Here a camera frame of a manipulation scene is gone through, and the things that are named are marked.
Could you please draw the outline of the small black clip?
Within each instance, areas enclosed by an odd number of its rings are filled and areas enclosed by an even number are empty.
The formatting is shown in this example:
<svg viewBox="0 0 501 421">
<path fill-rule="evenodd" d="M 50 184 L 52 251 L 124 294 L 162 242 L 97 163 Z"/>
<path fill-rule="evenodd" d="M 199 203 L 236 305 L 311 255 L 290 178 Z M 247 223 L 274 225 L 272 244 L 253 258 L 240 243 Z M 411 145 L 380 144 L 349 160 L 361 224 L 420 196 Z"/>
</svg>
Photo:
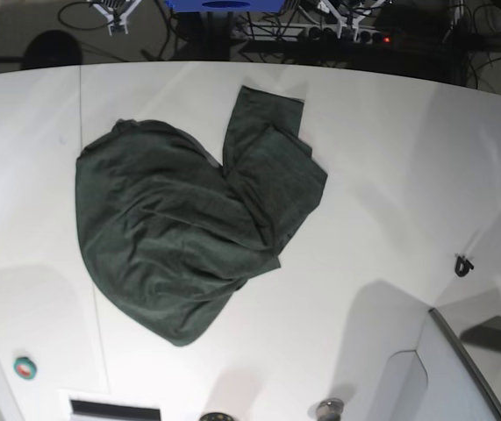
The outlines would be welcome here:
<svg viewBox="0 0 501 421">
<path fill-rule="evenodd" d="M 475 268 L 471 258 L 464 254 L 457 254 L 454 262 L 454 273 L 457 277 L 467 276 Z"/>
</svg>

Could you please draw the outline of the dark round stool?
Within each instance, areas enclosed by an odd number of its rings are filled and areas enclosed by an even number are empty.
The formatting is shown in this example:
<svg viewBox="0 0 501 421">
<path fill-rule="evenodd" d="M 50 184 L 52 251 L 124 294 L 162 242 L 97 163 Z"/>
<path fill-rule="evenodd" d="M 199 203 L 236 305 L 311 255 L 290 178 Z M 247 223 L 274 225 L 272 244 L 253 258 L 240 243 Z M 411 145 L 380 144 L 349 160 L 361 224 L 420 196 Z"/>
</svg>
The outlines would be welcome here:
<svg viewBox="0 0 501 421">
<path fill-rule="evenodd" d="M 83 63 L 82 47 L 71 34 L 51 30 L 37 35 L 26 47 L 20 68 L 31 70 L 78 66 Z"/>
</svg>

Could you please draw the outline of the blue box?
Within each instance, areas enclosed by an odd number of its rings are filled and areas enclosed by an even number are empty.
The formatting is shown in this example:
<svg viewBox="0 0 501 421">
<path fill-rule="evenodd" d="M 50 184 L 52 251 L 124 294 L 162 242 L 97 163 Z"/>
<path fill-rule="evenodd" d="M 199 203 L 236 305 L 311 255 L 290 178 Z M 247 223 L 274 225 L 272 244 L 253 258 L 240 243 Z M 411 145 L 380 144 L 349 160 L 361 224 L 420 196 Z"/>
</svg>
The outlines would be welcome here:
<svg viewBox="0 0 501 421">
<path fill-rule="evenodd" d="M 284 3 L 284 0 L 168 0 L 165 2 L 176 12 L 278 12 Z"/>
</svg>

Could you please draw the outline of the black round dial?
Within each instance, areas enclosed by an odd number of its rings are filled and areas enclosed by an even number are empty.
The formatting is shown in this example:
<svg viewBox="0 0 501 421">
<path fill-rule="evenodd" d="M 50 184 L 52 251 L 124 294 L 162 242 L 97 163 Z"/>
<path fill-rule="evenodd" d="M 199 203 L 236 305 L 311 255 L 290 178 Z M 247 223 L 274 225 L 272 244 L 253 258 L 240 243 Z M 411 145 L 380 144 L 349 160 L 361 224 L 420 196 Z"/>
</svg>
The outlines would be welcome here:
<svg viewBox="0 0 501 421">
<path fill-rule="evenodd" d="M 234 421 L 234 418 L 223 412 L 209 412 L 201 416 L 199 421 Z"/>
</svg>

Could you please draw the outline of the black power strip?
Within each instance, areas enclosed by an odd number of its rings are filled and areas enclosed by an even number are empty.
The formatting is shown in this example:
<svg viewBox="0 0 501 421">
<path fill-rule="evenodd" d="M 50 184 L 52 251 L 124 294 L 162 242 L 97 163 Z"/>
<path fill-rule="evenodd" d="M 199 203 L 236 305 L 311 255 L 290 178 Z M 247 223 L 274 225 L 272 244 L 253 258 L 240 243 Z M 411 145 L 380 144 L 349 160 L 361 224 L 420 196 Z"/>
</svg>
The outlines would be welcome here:
<svg viewBox="0 0 501 421">
<path fill-rule="evenodd" d="M 305 25 L 289 24 L 278 25 L 268 23 L 242 22 L 237 24 L 233 34 L 256 41 L 316 41 L 328 42 L 341 41 L 359 45 L 382 45 L 390 46 L 394 41 L 394 35 L 389 31 L 380 31 L 374 27 L 360 26 L 358 28 L 339 28 L 337 25 Z"/>
</svg>

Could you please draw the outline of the dark green t-shirt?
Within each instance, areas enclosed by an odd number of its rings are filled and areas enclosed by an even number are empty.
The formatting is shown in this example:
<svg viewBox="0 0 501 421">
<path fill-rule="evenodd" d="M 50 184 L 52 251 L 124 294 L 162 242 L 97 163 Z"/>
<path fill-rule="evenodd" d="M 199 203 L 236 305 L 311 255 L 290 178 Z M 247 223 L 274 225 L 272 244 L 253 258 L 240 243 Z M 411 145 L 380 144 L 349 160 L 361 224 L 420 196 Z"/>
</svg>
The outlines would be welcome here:
<svg viewBox="0 0 501 421">
<path fill-rule="evenodd" d="M 304 101 L 242 87 L 214 159 L 162 121 L 119 120 L 76 162 L 85 267 L 128 317 L 174 346 L 276 270 L 327 181 L 299 136 Z"/>
</svg>

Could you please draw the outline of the round metal knob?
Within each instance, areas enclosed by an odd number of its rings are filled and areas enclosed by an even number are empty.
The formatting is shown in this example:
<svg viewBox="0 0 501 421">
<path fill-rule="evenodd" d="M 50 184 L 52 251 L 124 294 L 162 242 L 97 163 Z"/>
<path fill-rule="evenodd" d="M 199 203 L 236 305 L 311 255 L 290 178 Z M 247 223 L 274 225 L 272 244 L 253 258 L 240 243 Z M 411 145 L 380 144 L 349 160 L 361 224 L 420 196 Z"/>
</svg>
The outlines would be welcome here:
<svg viewBox="0 0 501 421">
<path fill-rule="evenodd" d="M 341 421 L 344 406 L 339 398 L 327 398 L 318 404 L 315 418 L 317 421 Z"/>
</svg>

